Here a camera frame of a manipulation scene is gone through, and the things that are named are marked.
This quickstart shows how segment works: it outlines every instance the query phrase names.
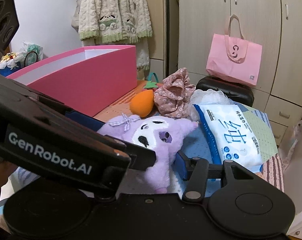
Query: wardrobe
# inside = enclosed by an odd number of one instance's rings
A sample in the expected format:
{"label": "wardrobe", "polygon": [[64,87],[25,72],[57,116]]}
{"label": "wardrobe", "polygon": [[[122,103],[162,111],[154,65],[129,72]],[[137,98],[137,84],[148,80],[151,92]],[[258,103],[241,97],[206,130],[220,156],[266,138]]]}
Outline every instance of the wardrobe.
{"label": "wardrobe", "polygon": [[153,36],[148,38],[150,71],[159,81],[178,68],[179,4],[178,0],[147,0]]}
{"label": "wardrobe", "polygon": [[[178,64],[192,83],[208,75],[213,34],[224,34],[232,14],[245,39],[263,46],[253,107],[268,114],[279,145],[302,117],[302,0],[179,0]],[[235,20],[230,35],[239,37]]]}

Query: screw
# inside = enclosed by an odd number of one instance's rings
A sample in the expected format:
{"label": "screw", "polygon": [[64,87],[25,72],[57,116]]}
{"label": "screw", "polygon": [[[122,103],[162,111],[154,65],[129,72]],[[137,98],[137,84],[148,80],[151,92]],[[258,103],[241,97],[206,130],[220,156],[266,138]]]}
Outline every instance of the screw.
{"label": "screw", "polygon": [[151,204],[151,203],[153,203],[153,199],[147,198],[144,202],[147,204]]}
{"label": "screw", "polygon": [[185,196],[188,199],[198,199],[201,197],[201,193],[197,192],[197,191],[188,191]]}

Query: pink gift box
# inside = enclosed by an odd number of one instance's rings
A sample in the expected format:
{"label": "pink gift box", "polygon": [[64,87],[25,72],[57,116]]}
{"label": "pink gift box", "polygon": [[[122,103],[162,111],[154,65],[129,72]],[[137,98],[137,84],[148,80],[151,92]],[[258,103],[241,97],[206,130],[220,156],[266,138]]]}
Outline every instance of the pink gift box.
{"label": "pink gift box", "polygon": [[27,66],[8,78],[93,117],[137,86],[135,46],[70,50]]}

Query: blue container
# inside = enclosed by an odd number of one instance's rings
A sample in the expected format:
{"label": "blue container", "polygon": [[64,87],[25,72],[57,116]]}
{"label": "blue container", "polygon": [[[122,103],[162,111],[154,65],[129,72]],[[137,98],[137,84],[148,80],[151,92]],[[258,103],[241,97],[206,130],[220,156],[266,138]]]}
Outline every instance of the blue container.
{"label": "blue container", "polygon": [[5,67],[4,69],[0,69],[0,75],[3,75],[6,77],[6,76],[18,71],[19,69],[22,69],[20,61],[17,62],[17,65],[13,69],[11,69],[10,67]]}

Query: blue and white package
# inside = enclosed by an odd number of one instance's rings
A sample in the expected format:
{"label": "blue and white package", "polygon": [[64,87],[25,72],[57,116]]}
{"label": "blue and white package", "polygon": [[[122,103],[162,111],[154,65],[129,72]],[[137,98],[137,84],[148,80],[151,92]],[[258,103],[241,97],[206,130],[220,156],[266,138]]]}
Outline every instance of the blue and white package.
{"label": "blue and white package", "polygon": [[194,105],[200,115],[212,160],[233,160],[256,172],[263,164],[259,142],[237,105]]}

